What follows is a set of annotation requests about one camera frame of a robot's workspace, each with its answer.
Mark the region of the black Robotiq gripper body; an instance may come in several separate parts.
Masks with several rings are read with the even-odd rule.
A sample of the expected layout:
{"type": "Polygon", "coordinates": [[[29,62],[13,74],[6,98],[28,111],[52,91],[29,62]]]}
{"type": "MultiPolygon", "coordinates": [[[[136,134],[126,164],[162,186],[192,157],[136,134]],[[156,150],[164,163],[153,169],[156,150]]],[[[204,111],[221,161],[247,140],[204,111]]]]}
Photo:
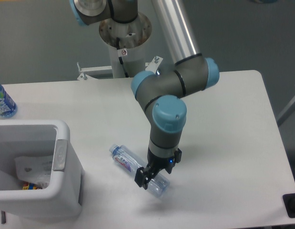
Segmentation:
{"type": "Polygon", "coordinates": [[[150,149],[148,149],[147,159],[148,164],[147,167],[150,167],[153,171],[156,172],[156,175],[165,170],[165,167],[168,163],[180,163],[182,158],[182,151],[178,148],[174,151],[172,156],[159,157],[156,156],[150,149]]]}

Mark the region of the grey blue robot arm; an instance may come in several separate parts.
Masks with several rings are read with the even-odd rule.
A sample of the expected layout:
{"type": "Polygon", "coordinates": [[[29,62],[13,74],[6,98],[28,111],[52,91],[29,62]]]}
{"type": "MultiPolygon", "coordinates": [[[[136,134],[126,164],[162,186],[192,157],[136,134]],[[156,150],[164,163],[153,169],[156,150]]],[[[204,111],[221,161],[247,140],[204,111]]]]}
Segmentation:
{"type": "Polygon", "coordinates": [[[183,98],[214,86],[220,76],[218,66],[202,56],[181,0],[152,2],[175,65],[160,75],[130,59],[130,50],[146,43],[152,31],[137,1],[71,0],[69,4],[79,24],[99,23],[99,33],[114,48],[122,75],[132,79],[134,97],[151,125],[148,163],[137,169],[134,178],[138,186],[147,188],[161,170],[171,173],[181,161],[178,145],[187,112],[183,98]]]}

